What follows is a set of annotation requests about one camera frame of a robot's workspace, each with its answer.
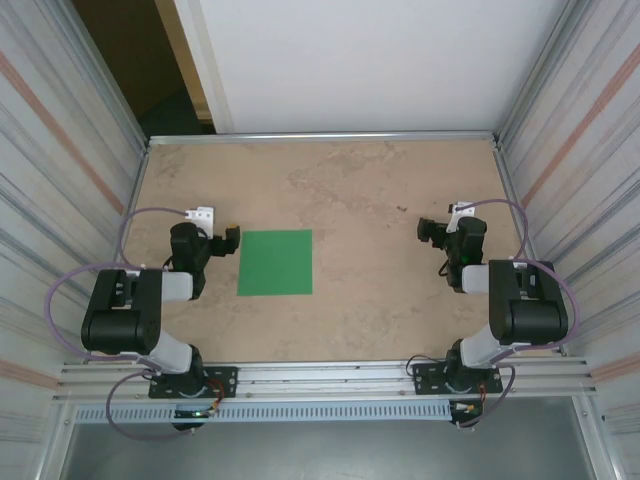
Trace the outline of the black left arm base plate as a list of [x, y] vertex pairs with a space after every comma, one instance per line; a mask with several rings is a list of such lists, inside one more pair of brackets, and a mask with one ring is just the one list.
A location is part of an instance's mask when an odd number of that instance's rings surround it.
[[238, 368], [208, 366], [203, 371], [163, 374], [151, 381], [151, 399], [216, 399], [234, 398], [238, 384]]

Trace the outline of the thin aluminium table edge rail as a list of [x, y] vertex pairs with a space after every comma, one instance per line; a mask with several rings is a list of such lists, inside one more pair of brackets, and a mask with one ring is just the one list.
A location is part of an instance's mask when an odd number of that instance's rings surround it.
[[279, 144], [322, 142], [374, 142], [374, 141], [456, 141], [482, 140], [493, 142], [491, 131], [398, 131], [398, 132], [321, 132], [321, 133], [250, 133], [216, 135], [152, 136], [149, 146], [213, 145], [213, 144]]

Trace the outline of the green square paper sheet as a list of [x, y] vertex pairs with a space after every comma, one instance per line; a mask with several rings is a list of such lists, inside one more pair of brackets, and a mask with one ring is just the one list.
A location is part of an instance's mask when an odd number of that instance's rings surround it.
[[311, 295], [312, 245], [311, 230], [245, 231], [237, 295]]

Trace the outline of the beige door frame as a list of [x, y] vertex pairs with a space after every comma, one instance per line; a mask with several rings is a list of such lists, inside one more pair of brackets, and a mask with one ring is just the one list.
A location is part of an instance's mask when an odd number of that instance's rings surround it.
[[195, 62], [189, 49], [174, 0], [154, 0], [168, 37], [195, 115], [205, 134], [215, 134], [213, 118], [206, 102]]

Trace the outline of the wide aluminium mounting rail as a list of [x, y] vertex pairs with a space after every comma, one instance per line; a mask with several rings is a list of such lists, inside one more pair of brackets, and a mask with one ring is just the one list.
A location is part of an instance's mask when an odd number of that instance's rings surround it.
[[[503, 385], [512, 382], [513, 397], [594, 396], [597, 387], [582, 358], [516, 356], [499, 372]], [[361, 362], [243, 362], [225, 390], [236, 402], [391, 400], [414, 397], [420, 390], [404, 360]], [[137, 373], [138, 365], [89, 363], [66, 365], [53, 394], [62, 404], [98, 403], [116, 381]]]

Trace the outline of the aluminium frame post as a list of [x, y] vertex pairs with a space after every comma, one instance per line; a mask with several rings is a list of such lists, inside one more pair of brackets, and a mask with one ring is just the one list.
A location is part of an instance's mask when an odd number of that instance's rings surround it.
[[127, 141], [132, 148], [145, 154], [147, 138], [71, 0], [43, 1], [60, 24], [72, 50], [79, 55], [90, 83], [96, 88]]
[[494, 141], [498, 149], [505, 149], [520, 128], [527, 112], [573, 38], [582, 17], [594, 3], [595, 0], [565, 0], [559, 17], [550, 28], [526, 80], [494, 132]]

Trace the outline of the white door panel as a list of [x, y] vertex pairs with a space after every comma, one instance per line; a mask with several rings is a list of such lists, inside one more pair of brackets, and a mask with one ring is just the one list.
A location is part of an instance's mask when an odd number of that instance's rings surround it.
[[174, 0], [217, 131], [491, 131], [569, 0]]

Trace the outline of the grey metal lower shelf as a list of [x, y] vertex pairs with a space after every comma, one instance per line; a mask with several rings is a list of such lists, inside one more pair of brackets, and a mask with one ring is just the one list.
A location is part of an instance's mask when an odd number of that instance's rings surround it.
[[74, 430], [63, 480], [595, 480], [570, 400], [505, 401], [472, 431], [442, 421], [206, 425], [136, 442]]

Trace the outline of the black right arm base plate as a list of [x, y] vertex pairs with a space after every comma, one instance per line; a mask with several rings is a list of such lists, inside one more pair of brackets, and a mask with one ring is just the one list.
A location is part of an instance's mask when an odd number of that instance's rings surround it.
[[445, 363], [418, 363], [412, 366], [417, 395], [479, 395], [503, 391], [501, 375], [496, 368], [449, 368]]

